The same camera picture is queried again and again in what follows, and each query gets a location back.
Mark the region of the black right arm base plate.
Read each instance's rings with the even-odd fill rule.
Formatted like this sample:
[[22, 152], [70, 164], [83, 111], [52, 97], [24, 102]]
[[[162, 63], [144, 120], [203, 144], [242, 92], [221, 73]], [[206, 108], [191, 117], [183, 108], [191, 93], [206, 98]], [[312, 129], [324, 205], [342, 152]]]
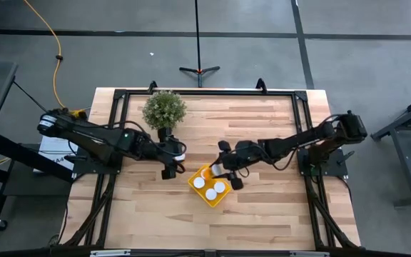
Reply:
[[309, 160], [308, 150], [302, 148], [297, 153], [299, 171], [302, 176], [334, 176], [348, 177], [346, 161], [354, 154], [354, 151], [344, 153], [339, 148], [334, 150], [326, 161], [313, 164]]

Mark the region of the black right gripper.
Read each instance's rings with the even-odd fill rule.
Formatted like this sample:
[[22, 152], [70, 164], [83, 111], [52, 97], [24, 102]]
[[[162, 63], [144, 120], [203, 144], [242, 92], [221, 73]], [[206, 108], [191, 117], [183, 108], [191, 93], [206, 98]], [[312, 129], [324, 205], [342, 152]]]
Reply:
[[232, 150], [227, 141], [219, 141], [218, 148], [220, 149], [218, 160], [215, 160], [209, 167], [222, 165], [228, 172], [217, 175], [215, 178], [228, 179], [233, 190], [242, 189], [243, 182], [236, 171], [259, 162], [258, 144], [253, 141], [239, 141]]

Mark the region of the black aluminium table frame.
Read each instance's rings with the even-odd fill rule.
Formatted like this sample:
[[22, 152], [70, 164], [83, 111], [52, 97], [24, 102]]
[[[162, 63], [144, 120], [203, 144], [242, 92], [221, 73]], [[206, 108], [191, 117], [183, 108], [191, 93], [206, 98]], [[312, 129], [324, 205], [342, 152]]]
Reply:
[[174, 133], [187, 146], [185, 172], [161, 177], [159, 163], [125, 159], [117, 176], [105, 238], [107, 248], [311, 250], [314, 248], [305, 182], [295, 159], [244, 170], [243, 189], [210, 207], [188, 184], [215, 160], [218, 142], [285, 138], [329, 116], [323, 90], [303, 103], [272, 89], [190, 89], [184, 121]]

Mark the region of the white paper ream box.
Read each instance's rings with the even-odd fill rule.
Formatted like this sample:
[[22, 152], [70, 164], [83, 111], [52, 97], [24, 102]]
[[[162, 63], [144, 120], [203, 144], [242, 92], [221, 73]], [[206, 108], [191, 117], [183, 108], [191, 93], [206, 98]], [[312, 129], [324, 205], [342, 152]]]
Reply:
[[39, 154], [73, 170], [73, 164], [65, 159], [66, 156], [75, 156], [78, 146], [66, 139], [43, 136], [39, 146]]

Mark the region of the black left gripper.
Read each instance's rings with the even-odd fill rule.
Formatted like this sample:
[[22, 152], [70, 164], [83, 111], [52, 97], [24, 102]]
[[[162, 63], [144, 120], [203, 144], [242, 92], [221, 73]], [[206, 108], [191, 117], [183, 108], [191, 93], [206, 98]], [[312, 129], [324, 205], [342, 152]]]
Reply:
[[186, 154], [187, 146], [173, 135], [172, 128], [160, 128], [158, 130], [160, 148], [158, 152], [160, 160], [164, 164], [164, 169], [161, 171], [163, 180], [168, 180], [176, 177], [177, 173], [184, 173], [186, 168], [183, 165], [184, 161], [176, 161], [175, 156]]

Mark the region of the green potted plant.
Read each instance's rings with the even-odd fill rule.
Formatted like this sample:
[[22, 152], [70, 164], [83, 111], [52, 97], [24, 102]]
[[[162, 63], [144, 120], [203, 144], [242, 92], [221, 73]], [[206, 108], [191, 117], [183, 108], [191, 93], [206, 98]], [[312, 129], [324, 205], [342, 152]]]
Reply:
[[183, 122], [187, 105], [181, 96], [173, 91], [157, 91], [149, 96], [143, 106], [143, 120], [151, 129], [174, 129]]

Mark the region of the yellow plastic basket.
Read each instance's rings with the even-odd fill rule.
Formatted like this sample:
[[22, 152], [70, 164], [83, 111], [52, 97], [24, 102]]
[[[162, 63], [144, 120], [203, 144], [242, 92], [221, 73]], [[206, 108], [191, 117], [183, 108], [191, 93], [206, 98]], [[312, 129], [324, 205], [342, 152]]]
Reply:
[[[188, 184], [189, 186], [211, 207], [214, 208], [216, 207], [225, 197], [226, 195], [230, 192], [231, 187], [228, 184], [228, 182], [224, 178], [213, 178], [210, 180], [205, 180], [205, 186], [203, 188], [197, 189], [193, 186], [193, 179], [196, 177], [201, 177], [200, 171], [201, 166], [189, 179], [188, 179]], [[206, 199], [205, 193], [209, 188], [214, 189], [214, 184], [218, 181], [222, 181], [226, 185], [226, 190], [223, 193], [218, 193], [217, 198], [213, 201], [209, 201]]]

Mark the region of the black tripod stand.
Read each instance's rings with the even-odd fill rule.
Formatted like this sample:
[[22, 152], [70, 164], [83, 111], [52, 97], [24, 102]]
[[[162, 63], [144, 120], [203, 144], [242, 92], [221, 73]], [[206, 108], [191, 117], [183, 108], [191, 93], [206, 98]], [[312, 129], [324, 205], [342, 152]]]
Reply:
[[200, 45], [200, 32], [199, 32], [199, 19], [198, 19], [198, 0], [194, 0], [195, 5], [195, 27], [196, 27], [196, 50], [197, 50], [197, 68], [190, 69], [186, 67], [180, 67], [179, 71], [190, 72], [197, 77], [198, 88], [203, 87], [203, 75], [211, 71], [219, 71], [219, 66], [212, 66], [210, 68], [202, 69], [201, 66], [201, 45]]

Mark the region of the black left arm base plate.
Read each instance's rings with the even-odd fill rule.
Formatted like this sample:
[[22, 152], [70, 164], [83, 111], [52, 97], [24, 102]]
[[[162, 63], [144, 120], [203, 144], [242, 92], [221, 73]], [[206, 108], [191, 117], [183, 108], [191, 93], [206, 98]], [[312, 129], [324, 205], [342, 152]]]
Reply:
[[65, 159], [73, 164], [73, 172], [77, 174], [115, 175], [120, 173], [123, 157], [121, 155], [112, 156], [108, 162], [104, 163], [84, 154], [67, 155]]

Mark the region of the silver metal bracket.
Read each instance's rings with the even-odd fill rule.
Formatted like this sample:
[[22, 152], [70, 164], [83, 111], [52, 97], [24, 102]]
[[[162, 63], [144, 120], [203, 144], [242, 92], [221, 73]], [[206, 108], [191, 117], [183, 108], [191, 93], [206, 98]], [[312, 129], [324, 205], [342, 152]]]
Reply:
[[113, 250], [100, 250], [90, 252], [89, 257], [129, 257], [131, 256], [131, 250], [129, 249], [113, 249]]
[[321, 251], [291, 251], [289, 257], [330, 257], [330, 254]]

